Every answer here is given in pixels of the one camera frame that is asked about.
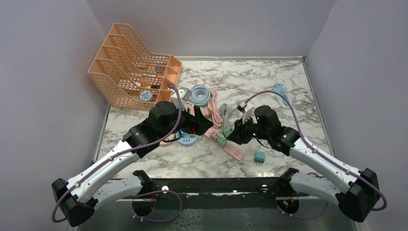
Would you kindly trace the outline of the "pink plug adapter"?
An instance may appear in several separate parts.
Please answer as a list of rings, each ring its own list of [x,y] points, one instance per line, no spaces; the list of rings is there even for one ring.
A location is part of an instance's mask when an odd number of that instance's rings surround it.
[[[203,108],[201,109],[201,113],[203,114],[204,117],[209,118],[211,117],[211,111],[208,108]]]

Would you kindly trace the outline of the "green plug adapter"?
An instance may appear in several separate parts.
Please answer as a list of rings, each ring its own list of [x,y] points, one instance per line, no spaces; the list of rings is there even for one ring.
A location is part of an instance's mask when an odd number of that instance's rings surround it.
[[[228,128],[223,129],[222,135],[223,135],[225,138],[227,138],[229,135],[232,134],[232,132],[233,132],[233,128],[232,128],[232,127],[228,127]]]
[[[217,138],[217,144],[224,148],[227,145],[227,139],[224,136],[219,136]]]

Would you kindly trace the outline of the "teal plug adapter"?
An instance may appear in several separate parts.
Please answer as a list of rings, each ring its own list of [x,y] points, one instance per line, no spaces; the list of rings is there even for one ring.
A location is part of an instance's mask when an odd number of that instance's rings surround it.
[[[261,151],[256,151],[254,155],[254,162],[263,164],[265,162],[265,153]]]

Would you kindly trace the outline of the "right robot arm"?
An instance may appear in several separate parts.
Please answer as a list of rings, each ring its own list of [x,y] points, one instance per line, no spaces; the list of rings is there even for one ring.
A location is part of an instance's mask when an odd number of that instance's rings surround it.
[[[236,120],[227,139],[236,144],[266,140],[273,150],[303,162],[323,176],[317,179],[298,170],[286,170],[277,184],[282,195],[297,192],[318,197],[338,206],[356,222],[363,222],[380,199],[378,177],[373,170],[352,167],[312,145],[297,130],[283,126],[269,106],[256,108],[255,118]]]

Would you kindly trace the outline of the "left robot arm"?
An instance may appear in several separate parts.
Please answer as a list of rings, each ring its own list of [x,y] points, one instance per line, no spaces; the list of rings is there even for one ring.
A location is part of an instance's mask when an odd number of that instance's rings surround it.
[[[109,154],[78,175],[68,180],[58,178],[51,184],[56,201],[52,221],[68,221],[70,226],[76,227],[107,202],[132,194],[141,198],[148,196],[151,181],[146,174],[131,175],[113,184],[109,184],[108,180],[158,148],[160,142],[174,132],[203,135],[212,126],[213,123],[198,106],[194,107],[194,114],[191,115],[169,101],[158,102],[147,118],[131,127]]]

